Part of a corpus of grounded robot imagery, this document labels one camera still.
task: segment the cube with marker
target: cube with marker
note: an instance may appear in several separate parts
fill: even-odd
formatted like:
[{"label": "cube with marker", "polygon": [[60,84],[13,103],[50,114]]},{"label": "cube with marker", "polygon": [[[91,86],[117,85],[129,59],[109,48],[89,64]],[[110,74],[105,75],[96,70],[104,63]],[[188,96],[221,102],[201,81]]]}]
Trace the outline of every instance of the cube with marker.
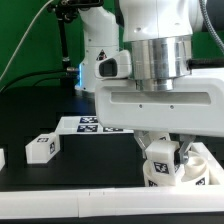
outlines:
[{"label": "cube with marker", "polygon": [[28,164],[46,164],[60,151],[59,136],[42,134],[26,146]]}]

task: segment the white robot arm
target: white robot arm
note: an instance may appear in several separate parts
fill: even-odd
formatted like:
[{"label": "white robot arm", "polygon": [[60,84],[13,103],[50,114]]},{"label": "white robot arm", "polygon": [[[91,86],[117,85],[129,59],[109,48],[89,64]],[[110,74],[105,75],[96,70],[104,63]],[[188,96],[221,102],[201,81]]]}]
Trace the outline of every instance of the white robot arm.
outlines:
[{"label": "white robot arm", "polygon": [[[126,57],[131,58],[124,60],[120,53],[120,58],[109,64],[117,76],[107,75],[97,87],[96,110],[102,125],[138,134],[188,135],[189,144],[195,135],[224,137],[223,69],[192,71],[188,63],[192,33],[203,24],[199,2],[120,0],[119,5],[124,42],[130,46],[131,56],[125,51]],[[102,67],[108,67],[108,60],[96,65],[98,77],[103,78]],[[128,79],[121,80],[122,63],[129,65]],[[184,144],[181,157],[189,144]]]}]

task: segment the silver cylinder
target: silver cylinder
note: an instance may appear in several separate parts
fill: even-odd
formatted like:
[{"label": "silver cylinder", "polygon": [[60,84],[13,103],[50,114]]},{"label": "silver cylinder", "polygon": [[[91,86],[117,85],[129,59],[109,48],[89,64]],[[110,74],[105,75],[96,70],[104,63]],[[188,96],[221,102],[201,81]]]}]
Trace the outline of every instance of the silver cylinder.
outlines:
[{"label": "silver cylinder", "polygon": [[192,57],[191,36],[136,41],[131,46],[134,79],[143,90],[170,90],[172,79],[190,75],[187,60]]}]

